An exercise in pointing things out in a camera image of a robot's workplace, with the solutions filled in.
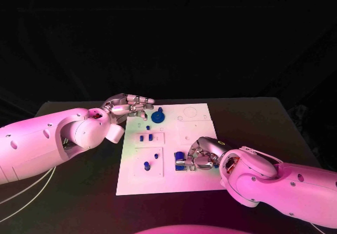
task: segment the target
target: robotic arm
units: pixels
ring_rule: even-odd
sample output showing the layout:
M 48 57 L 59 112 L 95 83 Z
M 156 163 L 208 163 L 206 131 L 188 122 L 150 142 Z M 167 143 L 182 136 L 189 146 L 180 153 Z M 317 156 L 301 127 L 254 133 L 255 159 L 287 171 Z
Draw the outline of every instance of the robotic arm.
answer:
M 262 156 L 273 158 L 273 164 Z M 270 204 L 287 216 L 329 228 L 337 228 L 337 173 L 283 162 L 244 146 L 241 149 L 209 137 L 192 145 L 179 166 L 221 170 L 221 184 L 245 206 Z
M 101 108 L 67 110 L 0 128 L 0 184 L 32 177 L 95 148 L 104 138 L 118 143 L 130 117 L 147 120 L 154 100 L 118 94 Z

